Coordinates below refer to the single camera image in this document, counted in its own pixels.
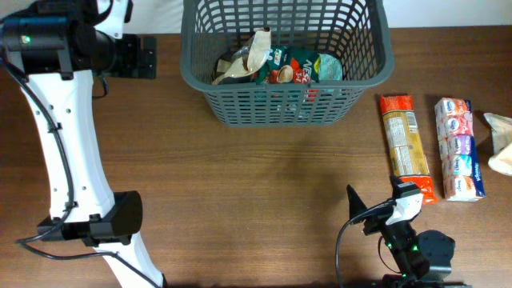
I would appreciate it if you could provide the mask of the orange biscuit roll pack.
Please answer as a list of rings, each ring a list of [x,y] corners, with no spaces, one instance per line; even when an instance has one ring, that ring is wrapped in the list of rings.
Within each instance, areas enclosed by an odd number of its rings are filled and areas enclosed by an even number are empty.
[[[393,174],[402,182],[413,182],[423,194],[424,205],[437,203],[412,97],[381,95],[379,105]]]

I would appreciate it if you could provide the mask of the multicolour tissue packet bundle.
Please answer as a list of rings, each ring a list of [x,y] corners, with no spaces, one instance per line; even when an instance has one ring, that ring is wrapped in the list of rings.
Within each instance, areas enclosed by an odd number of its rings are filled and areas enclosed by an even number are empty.
[[[446,200],[476,202],[484,198],[471,102],[441,98],[434,112]]]

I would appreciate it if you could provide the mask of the cream bag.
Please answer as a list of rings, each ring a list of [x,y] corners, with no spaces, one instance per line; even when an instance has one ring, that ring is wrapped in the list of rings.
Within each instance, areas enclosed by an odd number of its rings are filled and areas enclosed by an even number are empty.
[[[488,161],[489,167],[506,176],[511,176],[511,118],[493,113],[484,113],[490,125],[494,155]]]

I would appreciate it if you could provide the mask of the beige brown snack pouch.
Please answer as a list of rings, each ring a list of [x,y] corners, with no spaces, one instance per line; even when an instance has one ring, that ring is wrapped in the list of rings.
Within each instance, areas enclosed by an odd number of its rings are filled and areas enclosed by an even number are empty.
[[[264,27],[232,56],[221,56],[215,67],[212,85],[249,82],[266,63],[271,52],[271,29]]]

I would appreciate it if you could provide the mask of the teal snack packet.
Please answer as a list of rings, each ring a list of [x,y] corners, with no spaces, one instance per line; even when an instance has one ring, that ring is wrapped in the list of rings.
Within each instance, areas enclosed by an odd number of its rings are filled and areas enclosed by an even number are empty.
[[[340,81],[342,80],[342,73],[342,64],[336,57],[329,54],[320,54],[319,81]]]

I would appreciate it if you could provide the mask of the green Nescafe coffee bag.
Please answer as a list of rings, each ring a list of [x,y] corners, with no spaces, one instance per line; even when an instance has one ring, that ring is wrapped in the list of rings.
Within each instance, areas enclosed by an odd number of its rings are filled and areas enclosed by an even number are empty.
[[[257,84],[307,84],[319,80],[320,54],[313,50],[272,46],[263,67],[253,77]]]

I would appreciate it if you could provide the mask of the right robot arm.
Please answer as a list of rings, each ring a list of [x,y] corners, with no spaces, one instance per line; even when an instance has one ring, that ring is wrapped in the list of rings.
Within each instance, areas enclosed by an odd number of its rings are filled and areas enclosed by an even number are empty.
[[[404,182],[391,175],[390,198],[368,207],[352,186],[347,186],[350,218],[338,232],[335,248],[335,269],[338,285],[343,287],[339,252],[341,237],[348,226],[363,224],[363,233],[379,234],[378,244],[384,244],[397,264],[392,274],[380,281],[355,283],[355,287],[386,288],[457,288],[463,282],[448,282],[452,272],[455,240],[438,230],[417,233],[411,223],[422,209],[423,193],[413,182]]]

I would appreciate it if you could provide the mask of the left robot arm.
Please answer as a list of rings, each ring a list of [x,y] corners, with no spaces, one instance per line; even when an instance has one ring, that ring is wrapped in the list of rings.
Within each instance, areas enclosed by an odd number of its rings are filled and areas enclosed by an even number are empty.
[[[113,191],[92,104],[96,78],[156,75],[156,41],[125,34],[130,1],[36,1],[1,21],[1,64],[30,105],[50,181],[50,213],[18,244],[80,240],[124,287],[164,287],[142,240],[142,199]]]

